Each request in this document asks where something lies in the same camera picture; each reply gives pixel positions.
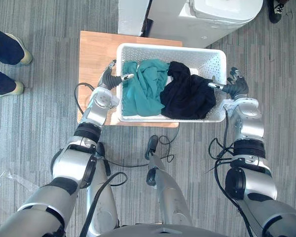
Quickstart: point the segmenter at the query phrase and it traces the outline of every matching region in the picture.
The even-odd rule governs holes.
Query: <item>black cable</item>
[[[215,159],[215,165],[214,165],[214,176],[215,176],[215,180],[216,180],[216,183],[218,184],[218,187],[219,189],[221,190],[221,192],[226,196],[226,198],[228,198],[231,203],[238,209],[240,215],[242,216],[244,222],[245,222],[245,225],[246,225],[246,228],[247,228],[247,231],[248,231],[248,234],[250,237],[253,237],[253,234],[251,232],[251,229],[250,229],[250,223],[247,219],[247,217],[245,216],[243,210],[241,209],[240,205],[234,201],[228,194],[227,192],[225,191],[225,189],[223,189],[221,183],[220,183],[220,180],[219,180],[219,177],[218,177],[218,166],[222,165],[222,164],[227,164],[227,163],[230,163],[230,162],[222,162],[222,160],[227,160],[227,159],[231,159],[231,158],[222,158],[223,155],[226,153],[226,152],[229,152],[229,149],[232,149],[231,146],[229,147],[226,147],[226,139],[227,139],[227,132],[228,132],[228,127],[229,127],[229,119],[228,119],[228,113],[227,113],[227,110],[226,108],[224,107],[225,109],[225,114],[226,114],[226,126],[225,126],[225,131],[224,131],[224,134],[223,134],[223,144],[221,145],[218,141],[217,138],[214,138],[209,147],[208,147],[208,152],[209,152],[209,155],[212,159]],[[213,142],[216,140],[217,144],[222,148],[222,150],[219,152],[219,154],[217,155],[217,157],[213,157],[212,154],[211,154],[211,145],[213,144]]]
[[[93,198],[93,201],[91,203],[91,206],[90,206],[90,209],[88,211],[88,215],[85,219],[85,222],[83,224],[83,227],[82,227],[82,230],[81,230],[81,233],[80,233],[80,237],[86,237],[87,234],[88,234],[88,229],[89,229],[89,226],[90,226],[90,223],[92,221],[92,217],[93,217],[93,213],[95,211],[95,207],[98,203],[98,200],[99,200],[99,197],[100,197],[100,194],[101,192],[103,191],[103,189],[106,187],[106,185],[109,184],[109,182],[115,178],[117,175],[119,174],[122,174],[124,177],[125,177],[125,181],[123,183],[125,183],[128,179],[127,175],[124,173],[124,172],[117,172],[115,174],[113,174],[100,188],[99,190],[97,191],[97,193],[95,194],[94,198]]]
[[[87,86],[90,88],[90,90],[94,91],[94,87],[89,84],[89,83],[85,83],[85,82],[82,82],[82,83],[79,83],[75,86],[74,88],[74,101],[75,101],[75,104],[78,106],[78,109],[80,110],[81,114],[83,115],[84,111],[82,110],[82,108],[80,107],[80,104],[78,102],[78,99],[77,99],[77,94],[76,94],[76,91],[77,91],[77,88],[81,85],[84,85],[84,86]]]
[[[180,130],[180,124],[179,124],[178,129],[177,129],[177,132],[176,132],[176,134],[174,135],[174,137],[173,137],[172,140],[170,140],[170,139],[169,139],[167,136],[165,136],[165,135],[162,135],[162,136],[159,137],[159,142],[160,142],[162,145],[169,145],[167,155],[164,156],[164,157],[161,157],[161,158],[160,158],[160,159],[165,159],[165,158],[167,158],[167,162],[168,162],[168,163],[171,163],[171,162],[173,161],[174,157],[175,157],[174,154],[170,154],[170,151],[171,151],[171,143],[172,143],[172,142],[176,139],[176,137],[178,136],[179,130]],[[167,142],[162,142],[162,141],[161,141],[161,138],[165,138],[165,139],[167,139]],[[108,161],[109,163],[115,164],[115,165],[117,165],[117,166],[125,167],[125,168],[136,168],[136,167],[144,167],[144,166],[149,165],[149,163],[147,163],[147,164],[138,164],[138,165],[126,165],[126,164],[118,164],[118,163],[115,163],[115,162],[113,162],[113,161],[111,161],[111,160],[108,160],[108,159],[107,159],[107,161]]]
[[[76,90],[77,90],[77,88],[78,88],[79,86],[81,86],[81,85],[84,85],[84,86],[89,87],[90,90],[92,90],[92,91],[94,90],[94,87],[93,87],[91,84],[89,84],[89,83],[81,82],[81,83],[77,84],[77,85],[75,86],[75,88],[74,88],[74,101],[75,101],[75,104],[77,105],[78,109],[80,110],[81,114],[83,115],[84,111],[82,110],[82,108],[81,108],[81,106],[80,106],[80,104],[79,104],[79,102],[78,102],[77,95],[76,95]],[[159,137],[159,142],[160,142],[162,145],[169,145],[167,156],[165,156],[165,157],[161,157],[161,158],[160,158],[160,159],[167,158],[167,162],[168,162],[168,163],[171,163],[171,162],[173,161],[173,159],[174,159],[174,155],[173,155],[173,154],[170,154],[171,143],[176,139],[176,137],[177,137],[177,135],[178,135],[178,133],[179,133],[179,130],[180,130],[180,124],[179,124],[179,126],[178,126],[178,129],[177,129],[176,135],[173,137],[173,139],[172,139],[171,141],[170,141],[170,139],[169,139],[167,136],[165,136],[165,135],[162,135],[162,136]],[[168,142],[162,142],[162,141],[161,141],[161,138],[165,138],[165,139],[167,139]],[[108,161],[109,163],[115,164],[115,165],[117,165],[117,166],[126,167],[126,168],[144,167],[144,166],[149,165],[149,164],[123,165],[123,164],[115,163],[115,162],[110,161],[110,160],[108,160],[108,159],[107,159],[107,161]]]

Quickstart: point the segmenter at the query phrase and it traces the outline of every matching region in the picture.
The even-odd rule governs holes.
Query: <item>clothing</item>
[[[24,57],[20,44],[0,31],[0,61],[15,65]],[[14,80],[0,72],[0,95],[13,91],[16,87]]]
[[[122,114],[124,116],[159,115],[164,107],[160,103],[160,92],[167,83],[169,64],[159,59],[144,60],[137,68],[137,62],[125,62],[123,74],[134,77],[123,83]]]
[[[161,114],[171,119],[204,119],[216,105],[211,82],[198,75],[191,75],[183,63],[171,62],[168,75],[173,77],[160,94],[165,105]]]
[[[13,91],[16,87],[14,80],[0,72],[0,95]]]
[[[15,65],[24,57],[20,44],[0,31],[0,61],[4,64]]]

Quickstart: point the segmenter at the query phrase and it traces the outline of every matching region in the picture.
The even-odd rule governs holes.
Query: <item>dark blue pants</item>
[[[15,65],[24,57],[20,44],[0,31],[0,61],[4,64]],[[0,95],[15,89],[15,82],[0,72]]]

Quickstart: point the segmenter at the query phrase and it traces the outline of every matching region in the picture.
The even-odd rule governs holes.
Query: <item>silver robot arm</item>
[[[64,236],[79,190],[87,188],[91,182],[94,183],[93,189],[97,190],[99,183],[103,183],[102,160],[99,163],[99,173],[95,175],[99,180],[92,179],[99,159],[96,147],[102,126],[108,110],[119,103],[110,90],[133,77],[112,76],[114,64],[115,61],[111,62],[102,74],[74,135],[54,156],[51,164],[53,180],[39,188],[7,219],[0,227],[0,237]]]
[[[265,156],[258,101],[247,98],[248,86],[239,70],[232,68],[231,74],[235,84],[209,85],[234,99],[228,109],[233,124],[234,156],[225,191],[239,204],[258,237],[296,237],[296,210],[276,201],[277,189]]]

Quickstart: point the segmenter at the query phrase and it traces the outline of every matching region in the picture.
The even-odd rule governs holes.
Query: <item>laundry basket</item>
[[[226,84],[226,55],[221,50],[162,46],[152,44],[123,43],[117,48],[116,74],[122,75],[123,64],[126,61],[136,61],[138,64],[146,59],[160,59],[170,63],[177,61],[189,67],[191,74],[197,74],[214,82]],[[163,115],[157,116],[123,116],[122,84],[117,87],[116,95],[120,99],[117,106],[118,118],[124,122],[221,122],[225,118],[223,100],[226,93],[215,90],[216,105],[207,113],[204,119],[183,120],[171,119]]]

